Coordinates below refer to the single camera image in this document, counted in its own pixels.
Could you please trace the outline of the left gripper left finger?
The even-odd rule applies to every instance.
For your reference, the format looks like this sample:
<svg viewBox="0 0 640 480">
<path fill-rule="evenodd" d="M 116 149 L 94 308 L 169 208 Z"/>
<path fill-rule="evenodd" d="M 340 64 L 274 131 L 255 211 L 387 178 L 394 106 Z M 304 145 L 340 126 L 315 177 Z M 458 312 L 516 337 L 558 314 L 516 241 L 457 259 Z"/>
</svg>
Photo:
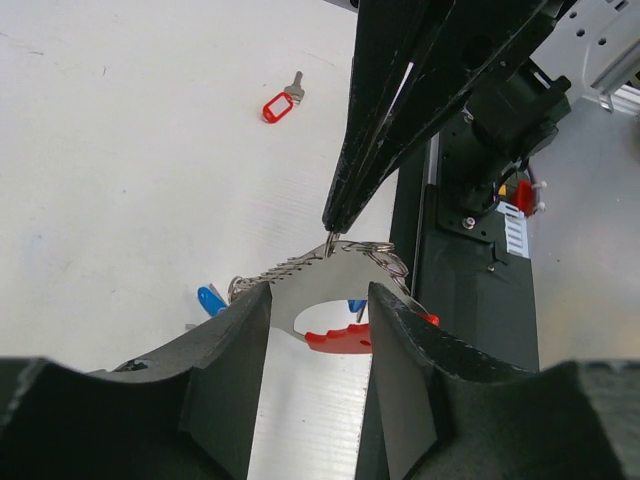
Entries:
<svg viewBox="0 0 640 480">
<path fill-rule="evenodd" d="M 240 296 L 218 316 L 114 371 L 98 370 L 89 375 L 103 380 L 165 380 L 217 358 L 241 342 L 244 334 L 266 340 L 270 326 L 272 295 L 268 284 L 260 283 Z"/>
</svg>

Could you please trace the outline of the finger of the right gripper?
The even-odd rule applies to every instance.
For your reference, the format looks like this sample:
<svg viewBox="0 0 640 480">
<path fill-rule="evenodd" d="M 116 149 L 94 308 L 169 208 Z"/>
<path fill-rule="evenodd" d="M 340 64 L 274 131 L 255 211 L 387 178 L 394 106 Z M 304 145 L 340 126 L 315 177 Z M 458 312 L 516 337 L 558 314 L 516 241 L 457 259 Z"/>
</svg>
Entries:
<svg viewBox="0 0 640 480">
<path fill-rule="evenodd" d="M 453 1 L 361 1 L 351 66 L 347 124 L 325 204 L 327 230 L 348 230 L 386 178 L 391 156 L 379 150 L 415 44 L 431 42 Z"/>
<path fill-rule="evenodd" d="M 545 8 L 542 1 L 453 2 L 433 40 L 415 44 L 388 116 L 379 153 L 391 156 L 394 171 L 406 152 L 431 138 L 461 109 L 485 73 L 524 39 Z"/>
</svg>

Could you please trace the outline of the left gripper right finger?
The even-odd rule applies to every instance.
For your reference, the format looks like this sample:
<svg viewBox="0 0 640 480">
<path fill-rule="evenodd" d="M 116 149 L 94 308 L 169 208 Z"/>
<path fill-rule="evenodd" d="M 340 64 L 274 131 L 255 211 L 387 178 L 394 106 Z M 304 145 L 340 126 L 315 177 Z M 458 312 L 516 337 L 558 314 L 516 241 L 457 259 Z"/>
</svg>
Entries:
<svg viewBox="0 0 640 480">
<path fill-rule="evenodd" d="M 373 350 L 378 355 L 385 342 L 394 342 L 416 365 L 434 367 L 450 379 L 468 383 L 505 383 L 534 374 L 432 325 L 380 283 L 369 285 L 368 300 Z"/>
</svg>

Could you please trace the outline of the key organiser with red handle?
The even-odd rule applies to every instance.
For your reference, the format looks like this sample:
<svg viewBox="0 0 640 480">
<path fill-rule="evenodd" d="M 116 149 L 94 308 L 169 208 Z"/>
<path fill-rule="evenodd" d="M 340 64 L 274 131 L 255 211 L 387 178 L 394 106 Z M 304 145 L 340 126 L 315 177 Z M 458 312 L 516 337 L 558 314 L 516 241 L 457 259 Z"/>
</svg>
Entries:
<svg viewBox="0 0 640 480">
<path fill-rule="evenodd" d="M 298 316 L 322 303 L 362 301 L 369 284 L 380 283 L 427 322 L 438 326 L 438 316 L 412 298 L 405 284 L 408 268 L 387 242 L 334 241 L 330 252 L 323 245 L 298 257 L 291 257 L 254 276 L 237 276 L 228 287 L 228 300 L 236 301 L 255 285 L 270 285 L 271 326 L 304 342 L 311 350 L 326 354 L 370 354 L 373 351 L 367 323 L 353 323 L 325 333 L 300 333 Z"/>
</svg>

